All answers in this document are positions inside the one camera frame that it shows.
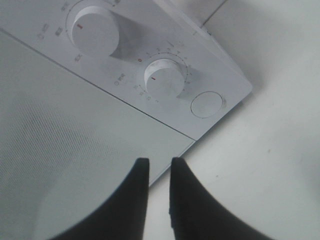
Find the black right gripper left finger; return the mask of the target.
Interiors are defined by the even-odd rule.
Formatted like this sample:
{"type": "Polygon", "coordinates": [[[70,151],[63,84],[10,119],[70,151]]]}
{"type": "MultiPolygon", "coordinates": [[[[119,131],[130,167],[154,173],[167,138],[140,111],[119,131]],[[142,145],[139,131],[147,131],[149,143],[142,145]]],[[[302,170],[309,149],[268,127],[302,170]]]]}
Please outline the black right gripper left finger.
{"type": "Polygon", "coordinates": [[[94,212],[54,240],[142,240],[150,160],[138,158],[116,191],[94,212]]]}

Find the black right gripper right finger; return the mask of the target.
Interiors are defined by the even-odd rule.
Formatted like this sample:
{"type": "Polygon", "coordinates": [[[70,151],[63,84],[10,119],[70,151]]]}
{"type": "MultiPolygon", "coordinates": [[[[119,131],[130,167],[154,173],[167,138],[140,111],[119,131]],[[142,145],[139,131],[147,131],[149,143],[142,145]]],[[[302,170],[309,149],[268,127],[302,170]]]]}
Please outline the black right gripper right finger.
{"type": "Polygon", "coordinates": [[[169,214],[177,240],[270,239],[221,205],[181,157],[171,161],[169,214]]]}

